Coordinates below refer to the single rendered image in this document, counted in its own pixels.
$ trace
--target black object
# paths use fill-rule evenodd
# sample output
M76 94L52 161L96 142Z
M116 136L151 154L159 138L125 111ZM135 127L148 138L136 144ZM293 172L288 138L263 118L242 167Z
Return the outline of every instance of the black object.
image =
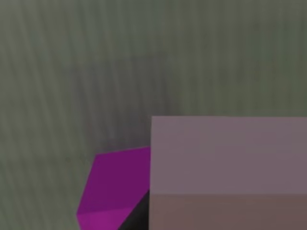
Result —
M149 190L121 224L118 230L149 229Z

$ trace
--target magenta block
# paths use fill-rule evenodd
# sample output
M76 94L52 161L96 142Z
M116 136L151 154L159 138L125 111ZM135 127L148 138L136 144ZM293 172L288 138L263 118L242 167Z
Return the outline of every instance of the magenta block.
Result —
M150 147L96 155L77 219L82 230L117 230L150 187Z

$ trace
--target purple box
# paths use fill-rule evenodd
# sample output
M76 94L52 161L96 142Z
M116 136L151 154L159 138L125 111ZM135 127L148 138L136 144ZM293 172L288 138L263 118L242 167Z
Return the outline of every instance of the purple box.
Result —
M96 155L77 219L82 230L117 230L150 187L150 147Z

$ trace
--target gray-green surface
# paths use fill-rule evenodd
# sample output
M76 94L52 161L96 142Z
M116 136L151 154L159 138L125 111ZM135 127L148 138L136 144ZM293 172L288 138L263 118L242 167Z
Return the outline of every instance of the gray-green surface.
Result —
M76 66L163 53L179 114L305 116L306 5L0 1L0 229L78 229L95 153L71 96Z

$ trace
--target top face of pink block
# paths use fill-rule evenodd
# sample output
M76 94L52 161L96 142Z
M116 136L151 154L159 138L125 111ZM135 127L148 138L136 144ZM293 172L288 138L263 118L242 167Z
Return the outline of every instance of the top face of pink block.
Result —
M307 194L307 118L153 117L151 194Z
M98 154L77 214L134 208L150 186L150 147Z

